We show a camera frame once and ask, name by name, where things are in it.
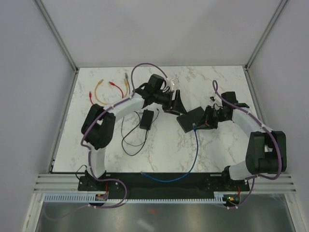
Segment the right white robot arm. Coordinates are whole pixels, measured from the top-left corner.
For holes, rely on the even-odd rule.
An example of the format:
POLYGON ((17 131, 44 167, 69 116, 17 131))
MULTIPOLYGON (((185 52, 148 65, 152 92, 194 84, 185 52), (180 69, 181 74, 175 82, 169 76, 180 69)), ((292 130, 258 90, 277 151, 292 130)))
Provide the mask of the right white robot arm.
POLYGON ((239 103, 233 91, 219 96, 222 106, 215 109, 207 106, 205 112, 194 128, 214 130, 220 122, 232 121, 248 136, 245 160, 225 167, 221 186, 233 190, 238 180, 250 180, 262 177, 269 180, 278 179, 286 170, 286 136, 282 131, 274 131, 265 126, 250 111, 246 103, 239 103))

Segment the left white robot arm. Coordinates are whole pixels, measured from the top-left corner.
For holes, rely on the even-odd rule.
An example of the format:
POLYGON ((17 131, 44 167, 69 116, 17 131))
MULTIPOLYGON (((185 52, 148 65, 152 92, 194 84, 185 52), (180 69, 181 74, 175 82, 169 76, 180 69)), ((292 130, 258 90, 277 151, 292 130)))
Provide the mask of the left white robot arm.
POLYGON ((127 115, 153 103, 160 104, 165 113, 181 115, 187 111, 182 103, 180 91, 164 92, 160 87, 144 83, 132 94, 107 108, 94 104, 91 106, 82 125, 81 146, 88 149, 89 185, 94 190, 102 190, 106 179, 105 151, 111 142, 115 123, 127 115))

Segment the black network switch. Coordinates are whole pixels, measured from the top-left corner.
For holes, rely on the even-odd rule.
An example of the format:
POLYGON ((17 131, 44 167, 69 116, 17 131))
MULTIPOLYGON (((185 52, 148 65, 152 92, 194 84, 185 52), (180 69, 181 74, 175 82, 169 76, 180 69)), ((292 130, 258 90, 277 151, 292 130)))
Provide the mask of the black network switch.
POLYGON ((204 115, 204 110, 202 107, 195 108, 185 115, 178 116, 176 118, 180 127, 184 133, 188 133, 193 130, 193 124, 198 124, 204 115))

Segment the black power adapter with cord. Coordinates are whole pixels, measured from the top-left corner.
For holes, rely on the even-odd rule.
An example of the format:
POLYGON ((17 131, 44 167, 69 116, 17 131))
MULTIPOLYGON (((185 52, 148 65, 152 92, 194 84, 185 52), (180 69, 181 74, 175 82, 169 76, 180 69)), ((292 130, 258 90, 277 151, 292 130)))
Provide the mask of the black power adapter with cord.
POLYGON ((147 142, 147 138, 148 138, 148 134, 149 134, 149 131, 151 129, 151 126, 157 120, 157 118, 160 114, 159 109, 156 108, 155 111, 157 112, 156 116, 155 116, 154 111, 148 110, 148 109, 143 110, 143 112, 136 112, 135 111, 135 114, 137 114, 137 116, 138 116, 139 123, 133 129, 131 129, 126 135, 123 134, 124 118, 122 119, 122 123, 121 123, 121 136, 122 136, 121 146, 122 146, 122 149, 123 149, 123 151, 125 152, 126 155, 133 157, 133 156, 137 155, 138 153, 140 153, 141 150, 144 148, 144 146, 147 142), (127 142, 126 138, 137 128, 145 130, 145 137, 144 137, 144 140, 143 140, 142 143, 140 143, 138 145, 134 145, 134 144, 127 142), (133 153, 133 154, 130 154, 129 152, 126 151, 124 144, 132 146, 132 147, 139 147, 139 150, 137 152, 133 153))

